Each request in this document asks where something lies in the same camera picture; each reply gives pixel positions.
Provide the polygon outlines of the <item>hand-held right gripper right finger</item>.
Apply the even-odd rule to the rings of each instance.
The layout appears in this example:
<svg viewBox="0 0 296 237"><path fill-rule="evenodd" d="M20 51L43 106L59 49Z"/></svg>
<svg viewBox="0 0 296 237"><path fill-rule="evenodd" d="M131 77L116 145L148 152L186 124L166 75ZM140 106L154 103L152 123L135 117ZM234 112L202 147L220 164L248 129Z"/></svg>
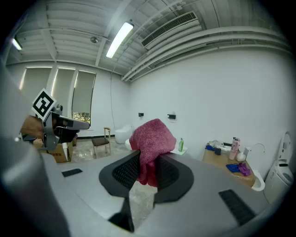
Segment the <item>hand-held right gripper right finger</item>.
<svg viewBox="0 0 296 237"><path fill-rule="evenodd" d="M185 164L168 155L158 156L154 164L157 181L154 204L176 202L193 186L193 172Z"/></svg>

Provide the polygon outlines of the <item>wooden chair brown seat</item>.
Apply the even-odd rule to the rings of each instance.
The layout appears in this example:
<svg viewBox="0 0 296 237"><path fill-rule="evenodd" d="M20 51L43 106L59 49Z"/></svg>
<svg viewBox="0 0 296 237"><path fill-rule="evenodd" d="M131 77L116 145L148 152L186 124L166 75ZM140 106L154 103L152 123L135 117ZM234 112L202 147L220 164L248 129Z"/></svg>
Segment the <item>wooden chair brown seat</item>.
<svg viewBox="0 0 296 237"><path fill-rule="evenodd" d="M98 158L96 147L104 146L105 153L111 155L111 129L109 127L104 127L104 136L92 138L91 142L93 144L93 152L95 159Z"/></svg>

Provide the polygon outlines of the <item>pink fluffy cloth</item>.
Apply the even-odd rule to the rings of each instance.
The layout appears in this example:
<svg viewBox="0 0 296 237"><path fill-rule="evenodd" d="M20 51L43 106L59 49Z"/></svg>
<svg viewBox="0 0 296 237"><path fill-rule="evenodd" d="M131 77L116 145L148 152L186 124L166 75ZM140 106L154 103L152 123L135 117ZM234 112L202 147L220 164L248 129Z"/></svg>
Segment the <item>pink fluffy cloth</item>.
<svg viewBox="0 0 296 237"><path fill-rule="evenodd" d="M142 185L157 187L155 159L174 150L176 138L157 118L136 128L129 143L132 150L140 151L140 174L137 181Z"/></svg>

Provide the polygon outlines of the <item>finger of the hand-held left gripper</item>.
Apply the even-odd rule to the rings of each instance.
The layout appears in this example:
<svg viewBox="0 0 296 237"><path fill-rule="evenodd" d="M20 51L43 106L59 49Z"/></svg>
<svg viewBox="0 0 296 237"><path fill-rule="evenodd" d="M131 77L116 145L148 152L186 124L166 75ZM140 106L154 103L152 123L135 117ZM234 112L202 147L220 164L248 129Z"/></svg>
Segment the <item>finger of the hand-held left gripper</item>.
<svg viewBox="0 0 296 237"><path fill-rule="evenodd" d="M58 143L70 143L76 138L79 130L71 130L65 127L57 127L55 129L55 135L58 137Z"/></svg>

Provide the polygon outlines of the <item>white curved plastic part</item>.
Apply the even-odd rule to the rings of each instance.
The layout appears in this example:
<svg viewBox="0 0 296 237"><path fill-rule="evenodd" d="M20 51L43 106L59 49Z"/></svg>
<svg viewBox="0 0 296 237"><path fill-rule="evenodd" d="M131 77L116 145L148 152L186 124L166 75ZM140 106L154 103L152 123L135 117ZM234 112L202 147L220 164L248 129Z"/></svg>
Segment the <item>white curved plastic part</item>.
<svg viewBox="0 0 296 237"><path fill-rule="evenodd" d="M261 176L261 174L259 173L258 170L254 170L253 171L254 177L255 177L255 182L252 186L252 190L257 191L257 192L261 192L264 190L265 188L265 182Z"/></svg>

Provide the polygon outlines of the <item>white ceiling pipes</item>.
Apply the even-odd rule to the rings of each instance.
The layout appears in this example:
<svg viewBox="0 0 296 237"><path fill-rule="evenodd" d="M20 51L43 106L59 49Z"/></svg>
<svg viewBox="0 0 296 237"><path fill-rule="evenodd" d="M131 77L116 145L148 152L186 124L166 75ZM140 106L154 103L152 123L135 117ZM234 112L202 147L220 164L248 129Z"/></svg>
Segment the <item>white ceiling pipes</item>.
<svg viewBox="0 0 296 237"><path fill-rule="evenodd" d="M165 65L206 52L232 47L263 47L291 52L286 37L278 32L254 26L227 26L184 35L182 32L147 51L123 77L135 81Z"/></svg>

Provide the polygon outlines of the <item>ceiling air vent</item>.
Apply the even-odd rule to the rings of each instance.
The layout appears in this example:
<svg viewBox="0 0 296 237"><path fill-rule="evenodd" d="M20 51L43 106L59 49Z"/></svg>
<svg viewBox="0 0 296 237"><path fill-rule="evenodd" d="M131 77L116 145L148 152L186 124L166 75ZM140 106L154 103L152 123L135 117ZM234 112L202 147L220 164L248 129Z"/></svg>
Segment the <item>ceiling air vent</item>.
<svg viewBox="0 0 296 237"><path fill-rule="evenodd" d="M144 38L141 44L143 48L149 50L161 40L166 39L165 36L170 37L174 33L178 33L196 25L199 25L199 20L196 14L193 11L184 13L154 30L146 38Z"/></svg>

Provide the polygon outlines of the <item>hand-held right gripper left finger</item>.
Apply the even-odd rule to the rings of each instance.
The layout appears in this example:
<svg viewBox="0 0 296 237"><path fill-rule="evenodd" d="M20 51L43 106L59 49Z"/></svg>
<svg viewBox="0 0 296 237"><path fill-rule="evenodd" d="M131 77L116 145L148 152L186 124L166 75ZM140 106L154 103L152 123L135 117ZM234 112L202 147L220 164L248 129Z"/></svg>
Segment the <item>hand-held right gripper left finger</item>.
<svg viewBox="0 0 296 237"><path fill-rule="evenodd" d="M134 232L134 224L130 209L129 192L140 175L139 150L105 166L99 173L99 181L112 196L124 198L121 210L112 215L108 221Z"/></svg>

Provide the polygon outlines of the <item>open cardboard box with flaps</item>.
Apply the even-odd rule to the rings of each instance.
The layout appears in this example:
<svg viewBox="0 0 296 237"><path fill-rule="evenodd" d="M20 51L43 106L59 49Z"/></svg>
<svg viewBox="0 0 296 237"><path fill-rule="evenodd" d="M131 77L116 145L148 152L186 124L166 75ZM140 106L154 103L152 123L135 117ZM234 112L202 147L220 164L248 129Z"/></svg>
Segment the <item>open cardboard box with flaps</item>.
<svg viewBox="0 0 296 237"><path fill-rule="evenodd" d="M73 144L70 143L59 143L54 150L40 150L43 146L43 141L41 139L36 139L33 142L33 146L39 150L41 153L47 153L55 158L57 163L70 162L72 160L73 154Z"/></svg>

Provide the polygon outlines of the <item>white toilet with open lid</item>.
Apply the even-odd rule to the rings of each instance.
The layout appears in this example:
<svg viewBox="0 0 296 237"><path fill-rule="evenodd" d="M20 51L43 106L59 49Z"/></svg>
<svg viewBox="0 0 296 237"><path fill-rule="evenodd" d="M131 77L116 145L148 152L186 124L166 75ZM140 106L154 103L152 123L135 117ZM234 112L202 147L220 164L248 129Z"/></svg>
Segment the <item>white toilet with open lid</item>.
<svg viewBox="0 0 296 237"><path fill-rule="evenodd" d="M270 204L283 198L294 182L293 174L289 168L292 154L292 141L290 133L287 131L281 139L277 158L265 180L264 195Z"/></svg>

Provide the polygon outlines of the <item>grey roller blind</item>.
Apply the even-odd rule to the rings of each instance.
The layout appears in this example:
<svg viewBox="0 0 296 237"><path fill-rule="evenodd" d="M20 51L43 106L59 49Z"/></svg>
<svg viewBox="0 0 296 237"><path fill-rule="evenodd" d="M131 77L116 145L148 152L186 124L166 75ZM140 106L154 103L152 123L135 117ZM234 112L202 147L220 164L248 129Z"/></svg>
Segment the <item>grey roller blind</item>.
<svg viewBox="0 0 296 237"><path fill-rule="evenodd" d="M32 102L39 92L46 88L51 68L27 68L21 91L29 102Z"/></svg>
<svg viewBox="0 0 296 237"><path fill-rule="evenodd" d="M55 78L55 84L53 88L52 96L56 99L57 104L61 104L63 107L62 114L67 116L68 113L68 99L70 92L70 85L74 75L74 70L70 69L58 69Z"/></svg>
<svg viewBox="0 0 296 237"><path fill-rule="evenodd" d="M79 71L74 86L72 113L90 113L96 75Z"/></svg>

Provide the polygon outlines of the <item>large cardboard box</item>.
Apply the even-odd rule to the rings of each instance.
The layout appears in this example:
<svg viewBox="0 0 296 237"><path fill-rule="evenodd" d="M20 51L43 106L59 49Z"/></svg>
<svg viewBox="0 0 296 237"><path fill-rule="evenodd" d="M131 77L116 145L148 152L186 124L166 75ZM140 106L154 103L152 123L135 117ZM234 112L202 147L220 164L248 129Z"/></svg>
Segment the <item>large cardboard box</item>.
<svg viewBox="0 0 296 237"><path fill-rule="evenodd" d="M220 155L217 155L214 151L205 149L202 161L223 170L229 175L232 175L234 178L244 183L248 187L252 187L255 183L255 175L252 170L250 175L244 176L242 173L239 172L233 173L226 167L226 165L228 164L245 163L246 167L248 169L251 169L246 161L238 162L236 159L230 160L228 152L221 152Z"/></svg>

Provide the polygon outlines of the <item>purple glove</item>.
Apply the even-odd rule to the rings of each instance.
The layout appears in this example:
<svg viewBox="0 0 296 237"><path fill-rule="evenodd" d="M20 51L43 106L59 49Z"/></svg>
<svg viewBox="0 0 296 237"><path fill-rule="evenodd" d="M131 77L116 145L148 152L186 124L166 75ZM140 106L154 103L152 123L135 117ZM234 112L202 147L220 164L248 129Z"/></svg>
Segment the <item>purple glove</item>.
<svg viewBox="0 0 296 237"><path fill-rule="evenodd" d="M244 176L249 176L252 173L251 169L247 167L246 163L239 163L238 168L240 173L243 174Z"/></svg>

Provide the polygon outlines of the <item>person's left forearm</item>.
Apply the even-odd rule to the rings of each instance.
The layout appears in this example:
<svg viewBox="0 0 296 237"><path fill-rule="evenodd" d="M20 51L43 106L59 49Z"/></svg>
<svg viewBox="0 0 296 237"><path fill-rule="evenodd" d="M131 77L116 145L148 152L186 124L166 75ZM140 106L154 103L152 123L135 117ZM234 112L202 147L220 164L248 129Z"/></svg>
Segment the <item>person's left forearm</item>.
<svg viewBox="0 0 296 237"><path fill-rule="evenodd" d="M23 122L20 133L43 139L44 128L42 120L29 115Z"/></svg>

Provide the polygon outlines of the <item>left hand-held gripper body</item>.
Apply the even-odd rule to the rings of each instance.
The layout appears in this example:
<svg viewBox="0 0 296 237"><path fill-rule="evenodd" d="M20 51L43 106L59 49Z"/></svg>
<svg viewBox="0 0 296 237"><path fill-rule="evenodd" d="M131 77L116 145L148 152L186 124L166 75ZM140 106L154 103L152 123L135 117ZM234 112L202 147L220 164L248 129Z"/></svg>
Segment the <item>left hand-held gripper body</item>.
<svg viewBox="0 0 296 237"><path fill-rule="evenodd" d="M40 150L54 150L59 144L58 137L55 135L57 127L65 127L67 129L79 131L90 128L88 122L63 116L62 105L57 104L57 101L46 89L42 89L34 99L32 111L35 112L35 115L43 122L43 146Z"/></svg>

